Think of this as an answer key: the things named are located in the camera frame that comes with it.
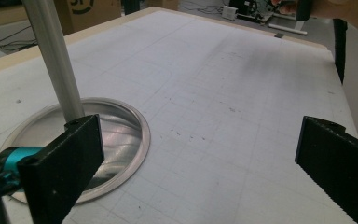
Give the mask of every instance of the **gray floor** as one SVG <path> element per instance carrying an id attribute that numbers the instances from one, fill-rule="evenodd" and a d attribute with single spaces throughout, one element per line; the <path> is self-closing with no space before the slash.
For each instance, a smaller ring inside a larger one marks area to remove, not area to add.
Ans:
<path id="1" fill-rule="evenodd" d="M 223 19 L 220 14 L 206 14 L 202 13 L 196 8 L 204 8 L 205 6 L 222 6 L 228 0 L 182 0 L 180 1 L 179 11 L 198 15 L 201 17 L 208 17 L 220 21 L 232 22 L 239 25 L 244 25 L 248 27 L 252 27 L 258 30 L 269 31 L 272 33 L 280 33 L 284 35 L 289 35 L 291 37 L 295 37 L 298 39 L 308 40 L 310 42 L 319 43 L 326 46 L 328 49 L 332 51 L 334 54 L 334 30 L 333 23 L 328 19 L 310 19 L 306 21 L 303 29 L 307 31 L 307 35 L 297 35 L 281 30 L 275 30 L 272 28 L 268 28 L 268 25 L 260 25 L 259 23 L 235 20 L 229 21 Z M 260 12 L 267 12 L 265 6 L 259 6 Z M 295 26 L 294 21 L 288 21 L 285 19 L 279 19 L 272 17 L 268 22 L 284 25 L 293 28 Z M 358 131 L 358 30 L 353 26 L 349 26 L 347 32 L 347 61 L 346 61 L 346 71 L 345 71 L 345 79 L 344 79 L 344 91 L 347 95 L 348 103 L 351 108 L 351 113 Z"/>

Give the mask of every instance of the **table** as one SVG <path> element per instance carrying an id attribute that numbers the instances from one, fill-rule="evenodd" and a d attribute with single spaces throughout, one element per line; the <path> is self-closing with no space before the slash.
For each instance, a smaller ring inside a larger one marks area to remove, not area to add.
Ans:
<path id="1" fill-rule="evenodd" d="M 272 36 L 159 8 L 67 36 L 80 96 L 134 106 L 152 139 L 129 181 L 64 223 L 352 223 L 294 161 L 303 116 L 356 136 L 332 54 Z M 37 49 L 0 59 L 0 146 L 55 104 Z"/>

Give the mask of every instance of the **cardboard box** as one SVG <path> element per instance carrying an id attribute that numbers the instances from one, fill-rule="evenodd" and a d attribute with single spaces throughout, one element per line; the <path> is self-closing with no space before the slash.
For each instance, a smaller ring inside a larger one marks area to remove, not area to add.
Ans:
<path id="1" fill-rule="evenodd" d="M 120 0 L 54 0 L 64 35 L 121 17 Z"/>
<path id="2" fill-rule="evenodd" d="M 179 0 L 146 0 L 148 7 L 163 7 L 170 10 L 178 10 Z"/>

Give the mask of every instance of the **person's arm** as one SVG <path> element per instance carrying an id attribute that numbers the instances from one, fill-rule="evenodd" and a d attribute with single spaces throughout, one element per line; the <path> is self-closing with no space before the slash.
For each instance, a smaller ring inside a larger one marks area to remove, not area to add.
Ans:
<path id="1" fill-rule="evenodd" d="M 281 0 L 271 0 L 277 5 Z M 280 8 L 282 14 L 296 13 L 297 4 Z M 358 28 L 358 0 L 313 0 L 311 15 L 315 17 L 342 19 Z"/>

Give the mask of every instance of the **white power adapter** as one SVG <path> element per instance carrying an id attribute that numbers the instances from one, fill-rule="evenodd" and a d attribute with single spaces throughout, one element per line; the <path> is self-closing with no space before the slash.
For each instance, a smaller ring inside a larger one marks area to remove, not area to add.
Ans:
<path id="1" fill-rule="evenodd" d="M 231 21 L 234 21 L 237 18 L 237 8 L 236 7 L 223 7 L 222 17 Z"/>

